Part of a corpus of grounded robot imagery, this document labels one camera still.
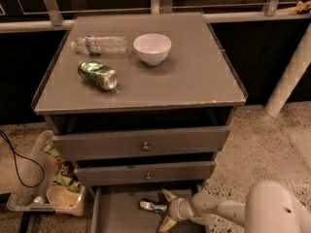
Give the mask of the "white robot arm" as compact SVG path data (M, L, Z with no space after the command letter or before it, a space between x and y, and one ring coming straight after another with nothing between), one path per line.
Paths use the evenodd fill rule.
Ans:
M272 181L256 183L246 202L239 203L198 192L191 199L162 191L167 202L166 217L159 232L178 222L191 220L208 225L212 216L221 216L245 229L245 233L311 233L311 213L284 186Z

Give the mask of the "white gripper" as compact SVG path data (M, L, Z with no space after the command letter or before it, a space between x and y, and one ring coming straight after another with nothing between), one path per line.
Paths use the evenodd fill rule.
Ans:
M168 206L168 216L159 227L159 233L166 233L177 224L177 221L187 220L194 216L189 199L177 198L177 196L167 189L162 193L165 199L170 202Z

